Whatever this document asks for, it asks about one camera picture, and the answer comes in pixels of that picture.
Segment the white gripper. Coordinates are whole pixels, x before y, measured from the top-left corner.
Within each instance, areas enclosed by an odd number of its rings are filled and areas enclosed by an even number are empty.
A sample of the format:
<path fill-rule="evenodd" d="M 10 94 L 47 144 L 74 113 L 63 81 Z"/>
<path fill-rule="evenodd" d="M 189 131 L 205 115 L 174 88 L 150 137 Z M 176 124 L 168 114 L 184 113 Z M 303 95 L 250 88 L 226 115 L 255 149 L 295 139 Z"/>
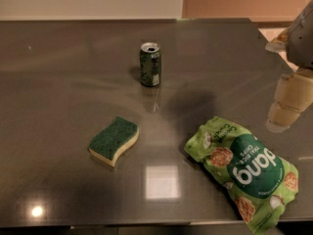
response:
<path fill-rule="evenodd" d="M 265 49 L 279 53 L 286 47 L 288 61 L 300 68 L 291 75 L 283 74 L 278 81 L 266 122 L 267 129 L 273 133 L 289 129 L 313 104 L 313 0 L 296 17 L 289 30 L 280 32 Z"/>

